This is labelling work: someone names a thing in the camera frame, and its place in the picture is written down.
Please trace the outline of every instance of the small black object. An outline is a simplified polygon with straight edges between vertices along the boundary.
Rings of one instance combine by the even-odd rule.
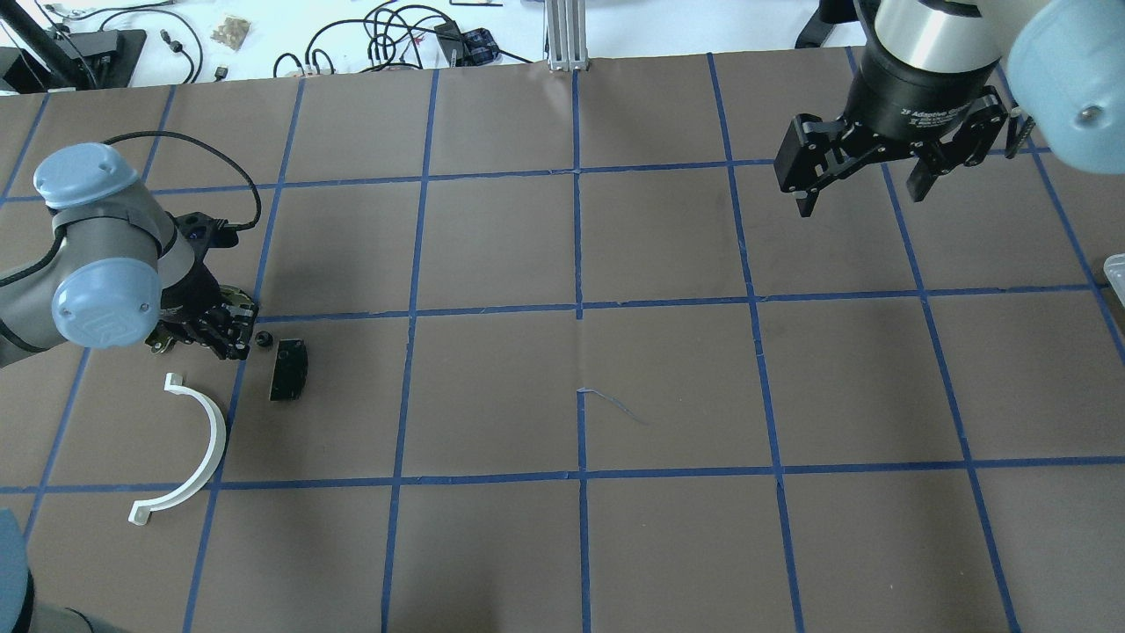
[[[179,53],[183,49],[183,44],[181,44],[179,39],[172,39],[172,36],[169,35],[163,28],[160,29],[160,38],[164,40],[164,44],[168,44],[168,47],[171,48],[173,53]]]
[[[270,400],[297,400],[308,376],[308,350],[302,340],[281,340],[273,362]]]
[[[500,58],[500,46],[487,28],[475,28],[465,34],[465,65],[483,66]]]
[[[465,40],[461,38],[461,29],[457,26],[457,22],[452,20],[442,22],[433,27],[433,31],[438,36],[438,44],[441,45],[442,52],[446,53],[446,60],[449,61],[449,65],[468,65],[465,60]]]

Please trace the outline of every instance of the metal post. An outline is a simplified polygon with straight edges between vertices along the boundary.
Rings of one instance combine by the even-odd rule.
[[[586,0],[546,0],[547,62],[551,70],[586,70]]]
[[[0,19],[8,22],[12,30],[32,47],[43,60],[51,72],[55,75],[56,82],[63,85],[73,85],[79,90],[90,88],[90,79],[86,76],[74,61],[55,44],[43,28],[21,9],[16,0],[0,0]]]

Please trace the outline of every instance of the cable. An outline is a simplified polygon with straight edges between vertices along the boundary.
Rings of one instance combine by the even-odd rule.
[[[188,83],[195,83],[199,79],[199,72],[204,70],[204,43],[199,40],[199,34],[196,33],[196,29],[191,28],[191,25],[188,24],[188,20],[183,19],[183,17],[178,13],[173,13],[172,11],[165,11],[163,9],[145,9],[141,7],[134,7],[132,9],[122,9],[120,11],[117,11],[116,13],[101,20],[101,25],[98,26],[98,30],[106,30],[106,25],[109,24],[110,20],[112,20],[118,16],[124,16],[126,13],[162,13],[165,16],[172,16],[173,18],[180,20],[180,22],[184,26],[184,28],[188,29],[188,33],[191,34],[191,37],[196,40],[196,47],[199,49],[199,65],[196,67],[196,72],[191,76],[191,81],[189,81]]]
[[[313,66],[316,69],[316,74],[321,74],[321,64],[316,63],[316,54],[320,53],[324,55],[324,58],[328,61],[328,74],[336,73],[336,66],[332,63],[332,57],[324,52],[323,48],[313,48]]]
[[[56,25],[55,20],[51,19],[51,13],[48,13],[47,10],[43,8],[43,4],[39,4],[39,0],[35,0],[35,6],[39,8],[39,12],[43,13],[43,17],[47,18],[47,21],[51,22],[51,28],[55,29],[55,33],[61,35],[63,39],[65,39],[66,43],[71,45],[71,48],[74,48],[74,54],[78,55],[78,61],[82,62],[82,67],[84,67],[87,74],[90,75],[90,88],[93,89],[100,88],[100,85],[98,85],[98,78],[93,75],[93,69],[90,67],[90,64],[86,63],[86,57],[82,56],[82,52],[79,51],[78,46],[74,45],[74,42],[70,38],[70,35],[65,30],[63,30],[63,27]]]
[[[449,16],[447,16],[446,13],[439,11],[438,9],[433,9],[432,7],[425,7],[423,4],[407,4],[405,7],[402,7],[402,8],[397,9],[396,11],[402,11],[404,9],[414,9],[414,8],[431,9],[431,10],[433,10],[436,13],[436,16],[431,16],[431,17],[428,17],[428,18],[424,18],[424,19],[431,19],[433,17],[442,17],[442,18],[449,19]],[[306,63],[312,63],[312,52],[313,52],[313,46],[316,43],[316,39],[320,38],[320,36],[323,35],[324,31],[328,30],[330,28],[334,28],[334,27],[338,27],[338,26],[341,26],[341,25],[345,25],[345,24],[362,24],[362,25],[372,25],[374,24],[374,25],[377,25],[377,26],[386,26],[388,28],[389,27],[405,28],[407,30],[407,35],[410,35],[412,39],[413,39],[413,31],[415,31],[415,30],[420,31],[420,33],[432,33],[432,34],[436,35],[439,39],[450,39],[450,37],[447,34],[439,33],[439,31],[436,31],[436,30],[434,30],[432,28],[420,27],[416,24],[414,24],[414,25],[411,25],[411,24],[394,24],[394,22],[390,22],[390,21],[369,20],[367,18],[348,18],[348,19],[342,19],[342,20],[336,20],[336,21],[333,21],[333,22],[328,22],[328,24],[324,25],[323,27],[321,27],[313,35],[313,37],[308,42],[308,46],[306,46],[306,48],[305,48]],[[464,34],[461,35],[461,43],[462,44],[468,44],[465,40]],[[370,47],[371,47],[371,44],[369,43],[368,44],[368,49],[369,51],[370,51]],[[503,54],[503,55],[507,55],[507,56],[512,57],[513,60],[516,60],[516,61],[520,61],[520,62],[533,63],[531,60],[529,60],[526,57],[522,57],[520,55],[515,55],[513,53],[508,53],[507,51],[504,51],[502,48],[497,49],[497,52],[501,53],[501,54]],[[294,61],[297,63],[297,65],[300,65],[300,60],[297,57],[297,55],[295,55],[292,53],[285,53],[285,54],[282,54],[281,56],[278,57],[278,61],[274,63],[274,66],[277,66],[280,63],[281,58],[284,58],[286,56],[294,57]],[[422,65],[421,64],[421,56],[418,57],[418,65]]]
[[[245,224],[227,224],[227,227],[230,227],[233,230],[246,230],[258,225],[258,220],[261,219],[262,217],[262,196],[258,192],[258,184],[254,184],[254,179],[251,178],[249,173],[246,173],[245,169],[242,169],[242,165],[234,162],[234,160],[231,156],[208,145],[207,143],[204,143],[199,138],[196,138],[194,136],[188,136],[187,134],[180,134],[179,132],[166,132],[163,129],[146,129],[144,132],[129,132],[128,134],[120,134],[118,136],[114,136],[111,138],[102,141],[102,144],[112,145],[115,143],[120,143],[122,141],[129,141],[132,138],[146,138],[155,136],[163,136],[166,138],[177,138],[179,141],[187,141],[192,145],[207,150],[208,152],[217,156],[219,160],[231,165],[232,169],[237,171],[238,175],[242,175],[242,178],[246,181],[246,183],[250,184],[250,192],[254,196],[254,218],[251,219],[250,221],[246,221]]]
[[[38,261],[20,270],[19,272],[12,272],[11,274],[8,274],[3,279],[0,279],[0,288],[15,283],[16,281],[25,277],[30,277],[32,274],[35,274],[39,270],[46,268],[47,264],[51,263],[51,260],[54,259],[56,254],[58,254],[58,248],[62,247],[63,245],[63,233],[64,230],[62,228],[55,230],[55,241],[54,243],[51,244],[51,248],[47,250],[47,253],[44,254]]]
[[[533,61],[531,61],[531,60],[529,60],[526,57],[521,57],[520,55],[514,55],[512,53],[508,53],[507,51],[505,51],[503,48],[496,48],[496,52],[500,53],[501,55],[507,55],[508,57],[512,57],[513,60],[515,60],[518,62],[523,62],[525,64],[533,64],[533,63],[536,63],[536,62],[533,62]]]
[[[388,67],[388,66],[400,66],[400,67],[412,67],[412,69],[422,70],[422,66],[412,64],[410,62],[384,62],[384,63],[381,63],[381,64],[379,64],[377,66],[366,67],[366,69],[363,69],[363,70],[361,70],[359,72],[378,72],[378,71],[380,71],[380,70],[382,70],[385,67]]]
[[[33,66],[32,62],[27,58],[27,52],[24,51],[24,48],[19,44],[16,43],[16,38],[11,36],[11,33],[8,33],[8,26],[6,24],[3,24],[3,20],[0,20],[0,28],[2,28],[4,35],[8,36],[8,39],[11,42],[11,45],[17,51],[19,51],[19,58],[24,60],[24,65],[27,66],[27,71],[30,72],[32,76],[35,78],[35,82],[39,84],[39,88],[43,88],[44,92],[46,92],[47,91],[47,85],[45,83],[43,83],[42,79],[39,79],[39,73],[35,72],[35,66]]]
[[[196,76],[196,62],[195,60],[191,58],[191,55],[189,55],[188,52],[183,49],[183,44],[180,44],[179,39],[172,39],[172,36],[169,35],[168,31],[164,30],[163,28],[160,29],[160,38],[164,42],[164,44],[168,44],[169,49],[171,49],[173,53],[179,53],[188,58],[188,64],[190,64],[191,70],[188,71],[188,76],[184,78],[183,81],[181,81],[180,83],[183,84],[194,81]]]
[[[128,10],[128,9],[155,9],[158,7],[170,7],[170,6],[174,4],[174,3],[176,3],[176,0],[164,0],[163,2],[153,2],[152,4],[137,4],[135,7],[108,7],[108,8],[105,8],[105,9],[98,9],[97,11],[90,11],[89,13],[82,13],[80,16],[73,16],[73,15],[65,16],[65,15],[60,13],[58,11],[56,11],[54,9],[54,6],[50,6],[51,7],[50,10],[51,10],[52,13],[58,16],[60,18],[62,18],[64,20],[70,20],[72,22],[76,22],[76,21],[80,21],[80,20],[92,18],[93,16],[97,16],[98,13],[106,13],[106,12],[109,12],[109,11],[125,11],[125,10]]]
[[[181,49],[180,54],[188,58],[188,64],[190,64],[190,66],[191,66],[191,70],[188,71],[188,76],[184,76],[183,81],[180,82],[180,84],[182,85],[184,83],[191,83],[192,78],[195,78],[195,75],[196,75],[196,62],[191,58],[191,55],[189,55],[187,51],[182,51]]]
[[[300,75],[305,76],[305,66],[302,65],[300,57],[294,55],[292,53],[281,53],[280,55],[278,55],[277,61],[273,62],[273,76],[276,78],[278,75],[278,66],[281,65],[281,60],[286,57],[291,58],[292,63],[297,64],[297,70],[300,71]]]

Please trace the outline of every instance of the white curved plastic part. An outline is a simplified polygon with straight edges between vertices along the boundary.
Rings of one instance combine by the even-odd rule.
[[[183,387],[183,378],[179,374],[168,374],[164,378],[164,391],[178,396],[190,396],[204,406],[207,412],[207,422],[210,423],[210,441],[207,444],[204,461],[196,469],[196,472],[191,473],[188,481],[183,482],[183,486],[163,497],[133,503],[133,510],[129,513],[129,523],[133,525],[145,525],[148,523],[148,515],[153,512],[179,506],[199,492],[199,489],[215,474],[215,469],[218,468],[218,462],[223,459],[223,450],[226,449],[226,423],[214,400],[194,389]]]
[[[1117,292],[1117,300],[1125,305],[1125,252],[1106,259],[1102,268],[1106,271],[1106,278],[1109,279],[1109,284]]]

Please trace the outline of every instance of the black cable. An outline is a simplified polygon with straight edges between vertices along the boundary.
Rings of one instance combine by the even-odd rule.
[[[70,38],[70,35],[68,35],[62,27],[56,25],[55,20],[51,19],[51,13],[48,13],[47,10],[43,8],[43,4],[39,4],[39,0],[35,0],[35,6],[39,8],[39,12],[43,13],[43,17],[47,18],[47,21],[51,24],[51,28],[55,29],[55,33],[61,35],[63,39],[65,39],[66,43],[71,45],[71,48],[74,48],[74,54],[78,55],[78,61],[82,62],[82,67],[84,67],[87,74],[90,75],[90,87],[93,89],[100,88],[100,85],[98,85],[98,78],[93,75],[93,69],[90,67],[90,64],[86,63],[86,57],[82,56],[82,52],[79,51],[78,46],[74,45],[74,42]]]
[[[381,65],[384,58],[386,58],[387,62],[395,61],[395,57],[398,56],[398,44],[400,42],[405,40],[406,38],[410,38],[411,47],[414,49],[414,58],[417,60],[417,65],[421,66],[422,65],[422,53],[418,51],[417,39],[414,38],[414,31],[412,30],[411,25],[406,21],[406,18],[404,18],[402,16],[402,13],[399,13],[398,11],[394,11],[394,10],[388,9],[386,7],[379,7],[379,8],[377,8],[375,10],[375,18],[372,20],[376,24],[376,26],[378,26],[380,24],[379,22],[379,12],[381,12],[381,11],[386,11],[386,12],[390,13],[390,16],[387,18],[387,22],[384,24],[382,33],[377,34],[376,37],[372,38],[371,42],[367,46],[367,58],[371,62],[371,67]],[[396,18],[398,19],[398,21],[400,24],[394,25],[390,21],[390,20],[394,20]],[[398,26],[398,27],[405,28],[406,33],[403,34],[403,36],[399,37],[396,40],[395,38],[390,37],[390,34],[387,33],[387,29],[390,26]],[[371,56],[371,45],[372,44],[378,44],[378,46],[379,46],[379,48],[378,48],[379,54],[375,55],[375,57]],[[403,53],[403,56],[399,57],[399,61],[403,61],[405,58],[406,58],[406,54]]]
[[[183,17],[180,16],[179,13],[173,13],[172,11],[165,11],[163,9],[145,9],[141,7],[135,7],[132,9],[122,9],[120,11],[117,11],[116,13],[101,20],[101,25],[98,27],[98,30],[106,30],[106,25],[109,24],[110,20],[112,20],[118,16],[124,16],[127,13],[161,13],[164,16],[172,16],[173,18],[180,20],[183,27],[188,29],[188,33],[190,33],[191,37],[196,40],[196,47],[199,49],[199,65],[196,67],[196,73],[191,76],[191,81],[189,83],[195,83],[199,79],[199,72],[204,70],[204,43],[199,40],[199,34],[196,33],[196,29],[191,28],[191,25],[188,24],[188,20],[183,19]]]
[[[189,55],[187,51],[180,51],[180,54],[187,57],[188,63],[191,65],[191,70],[188,71],[188,76],[183,78],[183,81],[181,81],[180,83],[181,84],[191,83],[191,80],[196,75],[196,62],[191,58],[191,55]]]
[[[80,20],[92,18],[93,16],[97,16],[98,13],[106,13],[106,12],[109,12],[109,11],[124,11],[124,10],[127,10],[127,9],[155,9],[158,7],[170,7],[170,6],[174,4],[174,3],[176,3],[176,0],[164,0],[163,2],[153,2],[152,4],[137,4],[135,7],[107,7],[105,9],[98,9],[97,11],[90,11],[89,13],[82,13],[81,16],[76,16],[76,17],[75,16],[65,16],[65,15],[60,13],[58,11],[54,10],[54,8],[51,9],[51,12],[54,13],[54,15],[56,15],[56,16],[58,16],[60,18],[63,18],[64,20],[70,20],[72,22],[76,22],[76,21],[80,21]]]
[[[15,283],[18,280],[35,274],[39,270],[46,268],[47,263],[51,263],[51,260],[54,259],[56,254],[58,254],[58,248],[62,247],[63,245],[63,233],[64,230],[62,228],[55,230],[55,241],[54,243],[51,244],[51,248],[47,250],[47,253],[44,254],[43,257],[40,257],[35,263],[28,265],[27,268],[18,272],[12,272],[11,274],[8,274],[3,279],[0,279],[0,288],[2,288],[3,286]]]
[[[363,70],[361,70],[359,72],[379,72],[380,70],[382,70],[385,67],[389,67],[389,66],[412,67],[412,69],[422,70],[422,66],[414,65],[414,64],[412,64],[410,62],[385,62],[385,63],[381,63],[381,64],[379,64],[377,66],[366,67],[366,69],[363,69]]]
[[[521,57],[520,55],[513,55],[512,53],[508,53],[507,51],[505,51],[503,48],[500,48],[500,47],[496,48],[496,52],[500,53],[501,55],[507,55],[508,57],[512,57],[513,60],[515,60],[518,62],[523,62],[525,64],[533,64],[533,63],[536,63],[536,62],[532,62],[531,60],[529,60],[526,57]]]
[[[242,169],[242,165],[234,162],[234,160],[231,156],[208,145],[207,143],[204,143],[199,138],[196,138],[194,136],[188,136],[187,134],[180,134],[179,132],[146,129],[144,132],[129,132],[128,134],[120,134],[118,136],[114,136],[111,138],[102,141],[102,144],[112,145],[114,143],[120,143],[122,141],[128,141],[132,138],[147,138],[155,136],[163,136],[168,138],[177,138],[179,141],[187,141],[192,145],[207,150],[215,156],[218,156],[219,160],[231,165],[232,169],[237,171],[238,175],[242,175],[242,178],[246,181],[246,183],[250,184],[250,192],[253,193],[254,196],[254,218],[251,219],[250,221],[246,221],[245,224],[227,224],[227,227],[230,227],[233,230],[246,230],[258,225],[258,220],[261,219],[262,217],[262,196],[258,192],[258,184],[254,184],[254,179],[251,178],[249,173],[246,173],[245,169]]]
[[[411,8],[425,8],[425,9],[431,9],[431,7],[424,7],[424,6],[422,6],[422,4],[407,4],[406,7],[402,7],[402,8],[397,9],[397,10],[398,10],[398,11],[402,11],[403,9],[411,9]],[[439,11],[438,9],[433,9],[433,11],[434,11],[435,13],[439,13],[439,15],[440,15],[440,17],[443,17],[443,18],[447,18],[447,19],[449,18],[449,16],[447,16],[446,13],[442,13],[442,12],[441,12],[441,11]],[[389,22],[389,21],[378,21],[378,20],[369,20],[369,19],[367,19],[367,18],[348,18],[348,19],[342,19],[342,20],[336,20],[336,21],[333,21],[333,22],[328,22],[328,24],[324,25],[323,27],[321,27],[321,28],[320,28],[320,30],[317,30],[317,31],[316,31],[316,33],[315,33],[315,34],[313,35],[312,39],[309,39],[309,42],[308,42],[308,46],[307,46],[307,47],[305,48],[305,56],[306,56],[306,60],[308,60],[308,61],[310,62],[310,60],[312,60],[312,51],[313,51],[313,45],[314,45],[314,44],[316,43],[316,39],[317,39],[317,38],[318,38],[318,37],[320,37],[321,35],[323,35],[323,34],[324,34],[324,31],[328,30],[330,28],[334,28],[334,27],[338,27],[338,26],[341,26],[341,25],[345,25],[345,24],[363,24],[363,25],[368,25],[368,24],[374,24],[374,25],[377,25],[377,26],[386,26],[386,27],[395,27],[395,28],[405,28],[405,29],[407,29],[407,33],[408,33],[408,34],[413,34],[413,31],[415,31],[415,30],[416,30],[416,31],[420,31],[420,33],[432,33],[432,34],[436,35],[439,39],[450,39],[450,37],[449,37],[449,35],[448,35],[448,34],[444,34],[444,33],[438,33],[436,30],[434,30],[434,29],[432,29],[432,28],[424,28],[424,27],[420,27],[420,26],[417,26],[417,25],[410,25],[410,24],[407,24],[407,25],[405,25],[405,26],[404,26],[404,25],[400,25],[400,24],[393,24],[393,22]],[[462,44],[466,44],[466,45],[469,45],[469,43],[468,43],[468,42],[466,42],[466,39],[465,39],[465,35],[464,35],[464,34],[461,34],[461,38],[460,38],[460,39],[461,39],[461,43],[462,43]],[[531,60],[529,60],[529,58],[526,58],[526,57],[521,57],[521,56],[519,56],[519,55],[515,55],[515,54],[513,54],[513,53],[508,53],[507,51],[504,51],[504,49],[498,49],[498,52],[500,52],[501,54],[504,54],[504,55],[507,55],[507,56],[512,57],[513,60],[518,60],[518,61],[520,61],[520,62],[524,62],[524,63],[533,63],[533,62],[532,62]],[[300,64],[300,61],[299,61],[299,58],[297,58],[297,56],[296,56],[296,55],[294,55],[292,53],[285,53],[285,54],[282,54],[281,56],[279,56],[279,57],[278,57],[278,63],[280,62],[280,60],[281,60],[282,57],[285,57],[285,56],[287,56],[287,55],[291,55],[291,56],[292,56],[292,57],[295,58],[295,61],[297,62],[297,64],[298,64],[298,65]]]
[[[276,78],[278,75],[278,66],[281,65],[281,60],[286,57],[291,58],[292,63],[297,64],[297,70],[300,71],[300,75],[305,76],[305,66],[302,65],[300,57],[294,55],[292,53],[281,53],[278,55],[278,58],[273,62],[273,76]]]
[[[375,19],[375,13],[376,13],[376,12],[377,12],[377,11],[378,11],[379,9],[381,9],[381,8],[386,7],[387,4],[390,4],[390,3],[392,3],[392,2],[394,2],[394,1],[395,1],[395,0],[387,0],[386,2],[382,2],[382,3],[381,3],[381,4],[379,4],[378,7],[376,7],[376,8],[371,9],[370,11],[368,11],[368,12],[367,12],[367,15],[366,15],[366,16],[363,16],[363,19],[364,19],[364,20],[374,20],[374,19]],[[367,26],[364,25],[364,26],[363,26],[363,30],[366,30],[366,31],[367,31],[367,36],[368,36],[368,37],[375,37],[375,29],[374,29],[374,28],[368,28],[368,27],[367,27]]]
[[[323,48],[314,48],[313,49],[313,66],[316,69],[316,74],[321,74],[321,64],[316,63],[316,54],[317,53],[324,55],[324,58],[328,61],[328,74],[335,74],[336,73],[336,66],[335,66],[335,64],[332,63],[332,57],[330,57],[328,54],[325,53]]]

